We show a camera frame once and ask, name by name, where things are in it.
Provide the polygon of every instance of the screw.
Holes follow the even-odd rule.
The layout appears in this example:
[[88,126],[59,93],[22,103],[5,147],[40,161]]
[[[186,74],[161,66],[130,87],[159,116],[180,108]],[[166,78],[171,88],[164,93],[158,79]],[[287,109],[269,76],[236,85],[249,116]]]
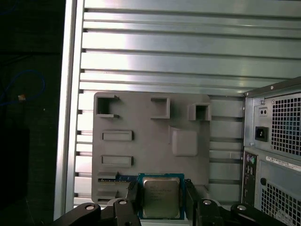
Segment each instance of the screw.
[[88,205],[88,206],[85,207],[86,210],[92,210],[94,208],[95,208],[94,205]]
[[244,211],[244,210],[246,210],[246,207],[245,206],[237,206],[237,209]]
[[205,205],[210,205],[210,204],[211,204],[211,201],[210,201],[210,200],[205,200],[205,201],[203,201],[203,203],[204,203]]

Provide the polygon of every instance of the rectangular slot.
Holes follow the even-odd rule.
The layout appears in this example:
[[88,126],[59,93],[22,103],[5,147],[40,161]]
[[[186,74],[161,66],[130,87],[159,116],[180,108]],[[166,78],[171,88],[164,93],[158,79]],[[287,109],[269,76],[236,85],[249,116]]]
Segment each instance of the rectangular slot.
[[112,114],[110,104],[114,100],[119,100],[115,95],[102,94],[96,97],[96,114],[101,118],[118,118],[116,114]]
[[131,141],[133,140],[133,132],[130,130],[105,130],[102,134],[102,140]]
[[188,106],[188,120],[190,121],[210,121],[210,103],[192,104]]
[[118,172],[99,172],[97,176],[101,179],[116,179]]
[[97,199],[97,201],[100,205],[106,205],[110,199]]
[[267,142],[268,141],[269,128],[257,127],[255,128],[255,140]]
[[170,98],[151,97],[151,119],[170,119]]
[[117,191],[100,191],[97,193],[99,199],[115,199],[117,197]]
[[112,156],[103,155],[102,164],[108,167],[131,167],[133,163],[132,156]]

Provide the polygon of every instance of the ventilation grille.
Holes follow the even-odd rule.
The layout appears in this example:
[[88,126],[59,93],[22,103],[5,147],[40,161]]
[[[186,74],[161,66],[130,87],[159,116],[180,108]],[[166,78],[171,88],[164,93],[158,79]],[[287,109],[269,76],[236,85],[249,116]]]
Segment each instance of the ventilation grille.
[[270,184],[267,184],[267,190],[262,190],[261,210],[286,225],[301,225],[301,201]]
[[301,98],[278,100],[273,105],[274,150],[301,156]]

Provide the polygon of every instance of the white label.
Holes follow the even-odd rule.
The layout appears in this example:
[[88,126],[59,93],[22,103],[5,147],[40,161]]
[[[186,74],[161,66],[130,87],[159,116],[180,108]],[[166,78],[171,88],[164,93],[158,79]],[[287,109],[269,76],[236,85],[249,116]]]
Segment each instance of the white label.
[[265,158],[267,161],[270,161],[270,162],[273,162],[273,163],[276,163],[278,165],[281,165],[281,166],[284,166],[284,167],[287,167],[287,168],[290,168],[292,170],[296,170],[298,172],[301,172],[301,166],[297,166],[297,165],[294,165],[294,164],[290,164],[288,162],[285,162],[285,161],[281,161],[279,159],[274,159],[274,158],[271,158],[271,157],[266,157]]
[[292,218],[282,210],[278,210],[278,212],[275,214],[275,218],[286,225],[294,226]]

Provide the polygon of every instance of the dark background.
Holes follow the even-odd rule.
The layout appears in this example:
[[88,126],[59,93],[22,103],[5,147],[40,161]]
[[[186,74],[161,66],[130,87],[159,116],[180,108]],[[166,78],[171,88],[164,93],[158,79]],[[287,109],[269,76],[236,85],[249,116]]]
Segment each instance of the dark background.
[[[18,128],[30,131],[29,167],[24,170],[28,175],[26,195],[1,208],[0,225],[47,225],[53,220],[64,10],[64,0],[0,0],[0,96],[14,76],[24,70],[41,72],[46,84],[45,92],[35,100],[0,106],[0,131],[12,129],[7,136],[16,142],[22,136]],[[41,88],[39,76],[23,74],[0,104],[17,100],[20,94],[30,97]],[[17,157],[10,157],[11,145],[2,144],[2,154],[7,153],[1,159],[2,174],[16,178],[12,169]],[[11,187],[5,181],[1,184]],[[2,195],[15,198],[7,192]]]

